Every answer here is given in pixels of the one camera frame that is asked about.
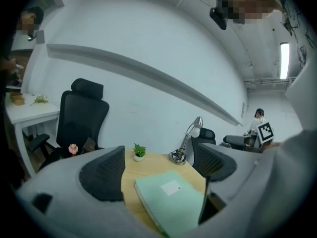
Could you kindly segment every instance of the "white pot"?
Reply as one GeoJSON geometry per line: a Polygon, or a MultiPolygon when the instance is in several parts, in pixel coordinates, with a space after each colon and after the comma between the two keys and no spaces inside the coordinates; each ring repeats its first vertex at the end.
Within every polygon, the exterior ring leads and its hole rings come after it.
{"type": "Polygon", "coordinates": [[[137,162],[141,162],[141,161],[143,161],[144,156],[139,157],[139,156],[134,155],[134,156],[133,156],[133,159],[134,159],[135,161],[137,161],[137,162]]]}

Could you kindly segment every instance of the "small green plant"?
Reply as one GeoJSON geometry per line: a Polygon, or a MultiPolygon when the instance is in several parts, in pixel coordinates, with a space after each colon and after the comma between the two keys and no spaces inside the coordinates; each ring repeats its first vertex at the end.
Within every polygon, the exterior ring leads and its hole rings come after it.
{"type": "Polygon", "coordinates": [[[49,102],[48,98],[42,94],[37,96],[31,105],[33,105],[34,103],[48,103],[48,102],[49,102]]]}
{"type": "Polygon", "coordinates": [[[146,148],[145,146],[140,146],[140,145],[137,145],[136,143],[134,143],[133,152],[135,153],[136,156],[143,157],[146,154],[145,148],[146,148]]]}

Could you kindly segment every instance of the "wooden tabletop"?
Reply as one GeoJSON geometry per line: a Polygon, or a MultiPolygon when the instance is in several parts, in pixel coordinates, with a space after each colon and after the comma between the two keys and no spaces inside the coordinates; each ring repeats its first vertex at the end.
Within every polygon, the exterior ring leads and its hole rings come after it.
{"type": "Polygon", "coordinates": [[[141,222],[159,233],[150,219],[134,188],[135,179],[159,175],[168,171],[177,171],[197,191],[205,194],[205,178],[203,178],[189,163],[176,165],[168,159],[167,154],[146,153],[142,162],[133,160],[132,150],[125,151],[125,171],[122,176],[121,190],[126,208],[141,222]]]}
{"type": "Polygon", "coordinates": [[[36,95],[24,93],[23,98],[25,99],[25,104],[17,106],[10,99],[10,94],[6,94],[5,109],[12,124],[59,113],[59,107],[52,103],[35,103],[31,105],[34,103],[36,95]]]}

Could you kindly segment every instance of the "lamp base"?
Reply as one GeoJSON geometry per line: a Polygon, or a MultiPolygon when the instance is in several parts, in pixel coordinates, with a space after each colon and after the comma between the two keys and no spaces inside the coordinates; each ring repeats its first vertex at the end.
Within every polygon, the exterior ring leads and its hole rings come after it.
{"type": "Polygon", "coordinates": [[[184,165],[186,163],[186,155],[183,153],[184,149],[180,148],[168,154],[168,158],[172,163],[177,165],[184,165]]]}

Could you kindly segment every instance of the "figurine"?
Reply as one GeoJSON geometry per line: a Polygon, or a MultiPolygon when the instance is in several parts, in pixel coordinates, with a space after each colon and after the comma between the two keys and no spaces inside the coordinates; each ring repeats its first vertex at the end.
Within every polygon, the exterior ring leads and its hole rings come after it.
{"type": "Polygon", "coordinates": [[[78,152],[78,146],[76,144],[70,144],[70,146],[68,147],[68,151],[75,156],[76,153],[78,152]]]}

